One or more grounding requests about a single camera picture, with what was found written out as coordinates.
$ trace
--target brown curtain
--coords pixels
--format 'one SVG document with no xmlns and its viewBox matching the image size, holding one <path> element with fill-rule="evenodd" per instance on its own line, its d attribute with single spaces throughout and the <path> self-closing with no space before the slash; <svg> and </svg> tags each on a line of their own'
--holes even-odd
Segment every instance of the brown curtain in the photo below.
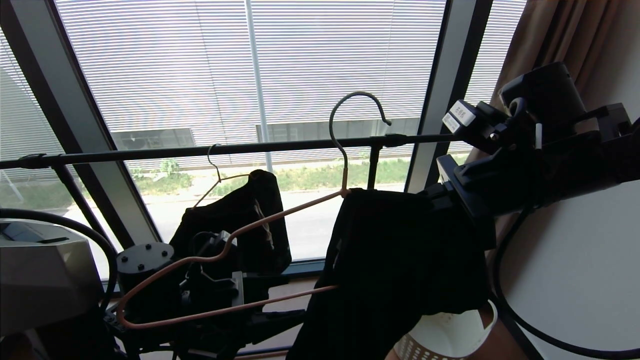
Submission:
<svg viewBox="0 0 640 360">
<path fill-rule="evenodd" d="M 529 0 L 511 39 L 490 104 L 501 109 L 499 91 L 504 84 L 555 61 L 566 64 L 582 93 L 617 7 L 618 0 Z M 484 156 L 473 149 L 467 162 Z M 514 219 L 513 216 L 498 219 L 498 240 Z"/>
</svg>

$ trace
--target rack leg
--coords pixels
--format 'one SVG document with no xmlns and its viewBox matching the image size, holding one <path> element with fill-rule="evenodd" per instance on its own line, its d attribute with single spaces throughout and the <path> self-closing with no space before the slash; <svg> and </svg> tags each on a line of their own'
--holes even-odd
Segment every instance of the rack leg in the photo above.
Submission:
<svg viewBox="0 0 640 360">
<path fill-rule="evenodd" d="M 369 155 L 369 178 L 367 180 L 367 189 L 371 190 L 376 186 L 376 171 L 378 169 L 378 160 L 380 159 L 380 151 L 382 146 L 371 146 L 371 155 Z"/>
<path fill-rule="evenodd" d="M 98 218 L 95 217 L 95 214 L 91 210 L 89 203 L 86 201 L 86 199 L 82 195 L 82 192 L 80 191 L 80 189 L 78 188 L 78 185 L 74 181 L 73 176 L 71 176 L 71 172 L 69 172 L 69 169 L 67 168 L 67 166 L 53 165 L 51 168 L 56 172 L 56 174 L 60 178 L 60 181 L 62 181 L 65 187 L 67 187 L 69 194 L 71 194 L 71 197 L 78 205 L 78 208 L 80 208 L 80 211 L 82 211 L 82 214 L 84 215 L 86 220 L 89 222 L 89 226 L 93 228 L 93 230 L 96 230 L 100 235 L 104 236 L 105 239 L 107 239 L 107 234 L 104 232 L 104 229 L 100 225 Z"/>
</svg>

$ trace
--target black clothes rail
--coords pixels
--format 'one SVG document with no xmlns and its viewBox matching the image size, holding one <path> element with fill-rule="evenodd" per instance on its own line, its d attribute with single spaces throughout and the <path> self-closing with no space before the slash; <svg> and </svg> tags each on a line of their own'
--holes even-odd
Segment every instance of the black clothes rail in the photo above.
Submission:
<svg viewBox="0 0 640 360">
<path fill-rule="evenodd" d="M 384 136 L 371 136 L 368 138 L 350 138 L 339 140 L 343 147 L 364 147 L 371 148 L 369 156 L 369 177 L 367 179 L 367 189 L 373 189 L 376 182 L 376 170 L 380 151 L 383 147 L 398 147 L 406 144 L 416 143 L 438 143 L 456 141 L 453 135 L 400 135 L 389 134 Z M 98 219 L 93 214 L 89 203 L 86 201 L 76 182 L 73 180 L 67 165 L 82 163 L 98 163 L 105 161 L 126 161 L 161 158 L 184 158 L 187 156 L 225 155 L 225 154 L 246 154 L 251 152 L 273 152 L 291 150 L 311 150 L 330 149 L 335 147 L 331 140 L 308 140 L 297 142 L 268 142 L 268 143 L 247 143 L 238 145 L 216 145 L 214 147 L 180 147 L 174 149 L 148 149 L 148 150 L 124 150 L 107 151 L 82 154 L 32 154 L 23 156 L 17 160 L 0 161 L 0 170 L 9 168 L 52 168 L 58 175 L 60 181 L 65 185 L 69 193 L 73 196 L 78 208 L 86 217 L 91 227 L 104 235 L 104 230 L 100 226 Z"/>
</svg>

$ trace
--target basket handle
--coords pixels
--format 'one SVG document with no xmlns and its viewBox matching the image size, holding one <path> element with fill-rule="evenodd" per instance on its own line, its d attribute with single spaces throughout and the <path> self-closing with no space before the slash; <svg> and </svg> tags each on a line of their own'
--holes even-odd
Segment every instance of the basket handle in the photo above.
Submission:
<svg viewBox="0 0 640 360">
<path fill-rule="evenodd" d="M 476 343 L 476 347 L 474 349 L 474 351 L 472 352 L 472 354 L 480 348 L 480 346 L 484 343 L 484 341 L 487 339 L 487 337 L 489 336 L 489 333 L 491 332 L 491 330 L 493 330 L 493 327 L 495 326 L 495 323 L 498 322 L 498 309 L 496 309 L 495 304 L 491 301 L 491 300 L 487 300 L 489 302 L 489 305 L 491 305 L 491 310 L 493 311 L 493 319 L 491 320 L 491 322 L 489 323 L 489 325 L 487 325 L 487 327 L 484 328 L 482 335 L 480 336 L 480 338 L 478 339 L 477 343 Z"/>
</svg>

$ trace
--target white plastic basket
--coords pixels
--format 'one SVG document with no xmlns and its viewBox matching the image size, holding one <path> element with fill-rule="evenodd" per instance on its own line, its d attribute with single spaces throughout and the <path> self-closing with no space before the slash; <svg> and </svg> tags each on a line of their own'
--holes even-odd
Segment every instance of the white plastic basket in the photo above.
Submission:
<svg viewBox="0 0 640 360">
<path fill-rule="evenodd" d="M 498 320 L 498 311 L 489 301 L 493 320 L 486 328 L 477 310 L 462 314 L 439 313 L 423 316 L 398 341 L 394 350 L 401 360 L 464 360 L 486 340 Z"/>
</svg>

